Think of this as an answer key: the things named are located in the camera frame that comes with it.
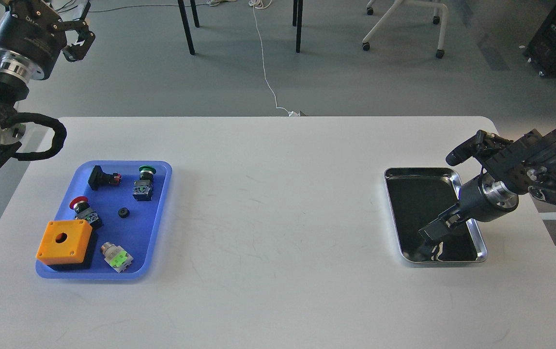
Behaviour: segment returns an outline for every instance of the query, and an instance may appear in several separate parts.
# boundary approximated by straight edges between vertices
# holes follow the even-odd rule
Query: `gray floor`
[[[92,9],[138,3],[94,0]],[[278,105],[311,116],[482,115],[511,139],[555,128],[556,79],[539,78],[520,48],[555,1],[446,3],[446,55],[438,60],[429,9],[400,8],[364,52],[362,38],[390,0],[378,0],[373,16],[365,14],[366,0],[306,0],[296,54],[292,1],[274,0],[256,16]],[[50,79],[30,83],[21,110],[53,117],[286,115],[265,85],[247,1],[199,6],[199,17],[192,57],[176,7],[91,13],[97,39],[85,60],[60,58]],[[0,215],[24,170],[15,162],[1,172]]]

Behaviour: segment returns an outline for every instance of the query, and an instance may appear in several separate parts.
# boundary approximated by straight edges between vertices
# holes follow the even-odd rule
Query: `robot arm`
[[[529,192],[556,205],[556,129],[545,136],[532,130],[514,142],[479,130],[446,162],[455,166],[471,157],[481,163],[482,173],[462,185],[457,203],[420,229],[424,250],[450,238],[468,219],[489,222],[513,212],[519,195]]]
[[[61,16],[42,0],[0,0],[0,3],[6,10],[0,22],[1,168],[10,158],[19,161],[48,159],[63,148],[67,131],[59,121],[38,113],[17,112],[13,106],[27,97],[30,80],[50,77],[61,51],[70,62],[83,59],[95,35],[86,23],[89,2],[79,18],[67,22],[63,22]],[[76,31],[78,40],[68,45],[65,31]],[[16,152],[21,147],[25,122],[54,129],[49,150]]]

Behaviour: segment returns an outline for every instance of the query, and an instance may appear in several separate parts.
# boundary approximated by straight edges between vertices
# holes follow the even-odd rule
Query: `black ring nut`
[[[129,210],[127,209],[127,207],[121,207],[119,209],[119,217],[121,218],[129,217]]]

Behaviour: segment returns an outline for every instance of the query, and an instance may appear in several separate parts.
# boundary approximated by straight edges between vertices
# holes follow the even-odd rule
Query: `black chair leg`
[[[199,24],[199,14],[196,12],[196,0],[190,0],[190,4],[192,5],[192,18],[194,18],[194,27],[200,28],[201,25]]]
[[[181,13],[181,22],[183,22],[183,30],[185,31],[185,39],[187,40],[187,48],[191,55],[196,55],[194,44],[192,43],[192,34],[190,34],[190,24],[187,22],[187,14],[185,13],[185,4],[183,0],[177,0],[179,4],[179,12]]]
[[[302,12],[304,0],[297,1],[297,36],[295,38],[295,52],[300,53],[300,44],[302,42]]]
[[[298,0],[293,0],[293,26],[297,26],[297,2]]]

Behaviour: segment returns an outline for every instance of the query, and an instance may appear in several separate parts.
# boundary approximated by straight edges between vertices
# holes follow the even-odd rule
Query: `blue tray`
[[[120,185],[103,185],[99,190],[91,190],[88,177],[95,165],[101,166],[105,173],[120,173]],[[156,168],[151,201],[136,201],[132,196],[134,181],[140,174],[138,167],[141,165]],[[163,161],[88,161],[78,167],[53,221],[74,219],[75,212],[69,208],[70,201],[77,196],[86,196],[91,208],[96,210],[104,224],[93,231],[98,237],[93,260],[88,269],[66,271],[53,270],[37,260],[37,274],[47,279],[85,280],[132,280],[145,274],[154,254],[171,175],[172,167]],[[119,217],[118,211],[121,207],[129,208],[129,217]],[[116,272],[104,260],[99,247],[106,241],[123,247],[134,257],[134,261],[125,271]]]

